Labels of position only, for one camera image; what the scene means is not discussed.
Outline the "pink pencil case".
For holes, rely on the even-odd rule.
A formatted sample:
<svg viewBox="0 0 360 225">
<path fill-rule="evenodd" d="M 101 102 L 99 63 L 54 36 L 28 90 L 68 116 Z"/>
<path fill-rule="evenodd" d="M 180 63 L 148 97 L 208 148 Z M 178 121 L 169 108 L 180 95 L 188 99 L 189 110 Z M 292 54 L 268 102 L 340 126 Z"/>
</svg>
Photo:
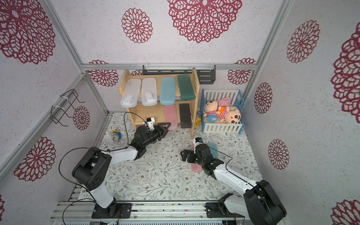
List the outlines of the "pink pencil case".
<svg viewBox="0 0 360 225">
<path fill-rule="evenodd" d="M 176 130 L 178 128 L 177 111 L 175 105 L 164 106 L 164 117 L 166 123 L 170 123 L 168 130 Z"/>
<path fill-rule="evenodd" d="M 191 150 L 194 152 L 195 151 L 195 144 L 192 143 L 191 145 Z M 198 164 L 191 164 L 191 171 L 194 173 L 201 173 L 203 171 L 202 167 Z"/>
</svg>

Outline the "black pencil case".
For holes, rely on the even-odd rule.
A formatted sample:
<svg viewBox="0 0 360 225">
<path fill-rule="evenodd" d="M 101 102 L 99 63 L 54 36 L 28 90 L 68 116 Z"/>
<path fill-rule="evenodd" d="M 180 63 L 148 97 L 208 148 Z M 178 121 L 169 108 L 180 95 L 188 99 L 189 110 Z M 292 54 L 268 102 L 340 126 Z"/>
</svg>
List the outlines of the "black pencil case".
<svg viewBox="0 0 360 225">
<path fill-rule="evenodd" d="M 189 104 L 179 104 L 181 128 L 192 128 L 191 111 Z"/>
</svg>

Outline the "teal pencil case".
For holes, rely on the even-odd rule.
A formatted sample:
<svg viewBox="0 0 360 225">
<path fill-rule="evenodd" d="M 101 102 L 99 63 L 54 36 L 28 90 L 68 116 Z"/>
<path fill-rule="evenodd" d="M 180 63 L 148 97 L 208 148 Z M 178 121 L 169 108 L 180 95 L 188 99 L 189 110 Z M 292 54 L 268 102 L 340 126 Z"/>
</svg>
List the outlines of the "teal pencil case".
<svg viewBox="0 0 360 225">
<path fill-rule="evenodd" d="M 218 157 L 218 148 L 217 148 L 217 144 L 214 143 L 214 142 L 208 142 L 207 143 L 210 151 L 211 151 L 211 154 L 214 158 L 219 158 Z"/>
</svg>

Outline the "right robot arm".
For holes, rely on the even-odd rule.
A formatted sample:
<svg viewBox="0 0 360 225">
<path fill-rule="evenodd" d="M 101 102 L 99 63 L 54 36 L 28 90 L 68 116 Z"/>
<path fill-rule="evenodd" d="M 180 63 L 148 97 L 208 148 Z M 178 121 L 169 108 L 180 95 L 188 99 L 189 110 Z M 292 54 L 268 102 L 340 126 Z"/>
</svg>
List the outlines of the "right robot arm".
<svg viewBox="0 0 360 225">
<path fill-rule="evenodd" d="M 200 165 L 205 174 L 242 195 L 237 197 L 228 193 L 218 200 L 223 216 L 238 214 L 249 218 L 254 225 L 276 225 L 286 217 L 287 211 L 269 182 L 254 181 L 237 173 L 228 164 L 213 157 L 207 144 L 198 144 L 194 151 L 181 151 L 181 159 Z"/>
</svg>

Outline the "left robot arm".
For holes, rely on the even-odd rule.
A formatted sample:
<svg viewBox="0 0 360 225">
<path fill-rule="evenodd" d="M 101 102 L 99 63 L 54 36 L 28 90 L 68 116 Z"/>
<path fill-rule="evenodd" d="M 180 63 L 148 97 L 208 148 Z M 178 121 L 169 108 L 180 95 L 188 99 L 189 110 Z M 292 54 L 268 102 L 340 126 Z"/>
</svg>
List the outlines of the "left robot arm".
<svg viewBox="0 0 360 225">
<path fill-rule="evenodd" d="M 91 147 L 72 171 L 72 176 L 84 185 L 96 201 L 96 206 L 107 210 L 116 204 L 114 196 L 105 185 L 105 176 L 109 167 L 120 162 L 140 159 L 146 153 L 146 147 L 160 141 L 168 133 L 171 123 L 154 125 L 152 131 L 147 127 L 138 127 L 128 147 L 114 151 L 102 151 Z"/>
</svg>

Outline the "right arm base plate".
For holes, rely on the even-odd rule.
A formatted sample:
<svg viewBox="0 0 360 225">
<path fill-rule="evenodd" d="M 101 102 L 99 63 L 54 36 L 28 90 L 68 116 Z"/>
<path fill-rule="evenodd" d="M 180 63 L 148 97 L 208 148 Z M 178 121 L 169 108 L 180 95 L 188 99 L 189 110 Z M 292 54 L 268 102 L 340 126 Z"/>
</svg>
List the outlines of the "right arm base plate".
<svg viewBox="0 0 360 225">
<path fill-rule="evenodd" d="M 205 204 L 207 218 L 233 218 L 233 214 L 224 203 L 207 202 Z"/>
</svg>

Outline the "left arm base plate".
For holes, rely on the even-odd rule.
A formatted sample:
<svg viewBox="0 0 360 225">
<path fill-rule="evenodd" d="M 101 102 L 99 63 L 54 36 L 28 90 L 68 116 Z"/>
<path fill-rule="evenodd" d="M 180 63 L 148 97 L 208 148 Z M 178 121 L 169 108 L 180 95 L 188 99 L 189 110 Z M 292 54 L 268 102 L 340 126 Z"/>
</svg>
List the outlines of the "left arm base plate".
<svg viewBox="0 0 360 225">
<path fill-rule="evenodd" d="M 121 218 L 128 219 L 132 211 L 133 204 L 131 203 L 112 203 L 107 208 L 102 208 L 95 205 L 93 210 L 92 219 L 108 219 L 108 218 Z"/>
</svg>

